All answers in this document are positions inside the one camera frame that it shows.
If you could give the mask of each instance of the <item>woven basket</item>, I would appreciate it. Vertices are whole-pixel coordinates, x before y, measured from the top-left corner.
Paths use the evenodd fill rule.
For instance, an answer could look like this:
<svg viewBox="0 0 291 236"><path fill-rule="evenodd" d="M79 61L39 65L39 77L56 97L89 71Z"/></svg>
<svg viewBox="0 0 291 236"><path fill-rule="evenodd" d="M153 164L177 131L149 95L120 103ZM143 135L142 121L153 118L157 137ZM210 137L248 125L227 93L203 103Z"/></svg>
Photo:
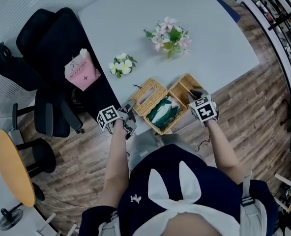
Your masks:
<svg viewBox="0 0 291 236"><path fill-rule="evenodd" d="M143 83L142 88L137 90L130 99L136 100L134 110L160 135L164 135L171 129L181 116L188 110L188 93L191 89L202 89L203 87L189 74L184 74L172 87L167 90L157 80L150 78ZM148 119L147 115L151 110L165 97L173 97L180 106L180 111L164 129L160 130L154 126Z"/></svg>

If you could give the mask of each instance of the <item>navy dress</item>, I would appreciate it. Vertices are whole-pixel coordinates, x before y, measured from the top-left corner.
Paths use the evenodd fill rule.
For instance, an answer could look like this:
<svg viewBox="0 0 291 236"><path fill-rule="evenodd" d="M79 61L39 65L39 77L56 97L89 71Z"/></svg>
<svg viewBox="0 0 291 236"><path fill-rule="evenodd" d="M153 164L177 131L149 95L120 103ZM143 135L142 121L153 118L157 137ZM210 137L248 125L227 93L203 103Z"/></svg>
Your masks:
<svg viewBox="0 0 291 236"><path fill-rule="evenodd" d="M151 169L161 175L169 197L182 200L179 182L179 163L183 161L196 175L201 198L197 205L208 206L232 216L240 223L240 203L242 184L237 185L226 174L214 167L207 166L200 158L176 145L167 145L144 158L131 172L129 187L122 195L118 210L110 206L97 206L82 214L79 236L98 235L98 227L109 222L112 214L117 211L122 236L131 236L142 224L165 211L147 196L148 180ZM265 182L251 180L250 194L263 203L267 212L267 236L271 236L278 217L277 205ZM139 204L131 202L131 196L141 197Z"/></svg>

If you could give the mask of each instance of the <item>tiled floor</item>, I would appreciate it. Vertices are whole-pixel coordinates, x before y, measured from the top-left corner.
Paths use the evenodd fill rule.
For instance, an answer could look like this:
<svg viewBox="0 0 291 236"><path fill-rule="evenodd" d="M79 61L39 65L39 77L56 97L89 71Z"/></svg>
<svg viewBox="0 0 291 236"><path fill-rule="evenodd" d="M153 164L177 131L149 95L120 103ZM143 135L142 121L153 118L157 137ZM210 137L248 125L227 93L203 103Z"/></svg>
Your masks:
<svg viewBox="0 0 291 236"><path fill-rule="evenodd" d="M251 165L253 176L267 181L273 194L279 183L274 174L291 175L290 134L280 121L287 109L281 103L289 99L286 80L277 57L256 20L243 6L226 0L241 15L238 23L254 48L260 65L213 94L220 109L220 126L245 166ZM52 174L41 173L33 178L46 197L90 207L103 187L103 177L111 135L101 132L97 123L87 114L82 116L85 134L74 132L66 138L45 138L52 146L57 168ZM25 141L42 137L33 127L29 115L20 130ZM194 148L208 138L206 128L190 115L174 128ZM128 151L132 139L128 140ZM199 153L214 166L211 144L201 146ZM46 203L57 207L71 207L55 199ZM37 202L38 208L49 216L56 212L53 224L65 233L73 223L79 224L83 208L57 209Z"/></svg>

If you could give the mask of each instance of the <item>backpack strap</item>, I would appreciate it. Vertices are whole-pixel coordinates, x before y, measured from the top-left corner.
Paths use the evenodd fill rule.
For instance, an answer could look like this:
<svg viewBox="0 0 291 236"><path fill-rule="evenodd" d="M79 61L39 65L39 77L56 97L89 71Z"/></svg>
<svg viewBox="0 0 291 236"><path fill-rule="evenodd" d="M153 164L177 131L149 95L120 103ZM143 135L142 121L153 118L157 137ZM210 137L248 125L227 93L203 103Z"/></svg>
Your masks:
<svg viewBox="0 0 291 236"><path fill-rule="evenodd" d="M240 236L265 236L266 226L263 225L262 208L264 206L250 196L251 172L243 182L243 194L240 213Z"/></svg>

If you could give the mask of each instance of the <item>chair armrest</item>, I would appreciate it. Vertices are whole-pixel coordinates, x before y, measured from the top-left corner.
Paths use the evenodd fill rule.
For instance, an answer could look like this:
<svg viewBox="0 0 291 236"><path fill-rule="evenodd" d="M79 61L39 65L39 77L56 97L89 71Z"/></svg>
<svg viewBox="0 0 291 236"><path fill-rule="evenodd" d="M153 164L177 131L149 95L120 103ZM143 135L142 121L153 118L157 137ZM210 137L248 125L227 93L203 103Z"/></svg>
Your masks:
<svg viewBox="0 0 291 236"><path fill-rule="evenodd" d="M73 113L72 109L66 101L63 100L61 102L60 110L70 127L72 127L76 131L76 133L82 133L83 131L81 130L81 128L83 126L83 123L79 119L79 117Z"/></svg>
<svg viewBox="0 0 291 236"><path fill-rule="evenodd" d="M14 130L18 129L18 116L22 116L28 112L34 111L35 106L26 107L18 110L18 103L13 104L12 107L12 126Z"/></svg>

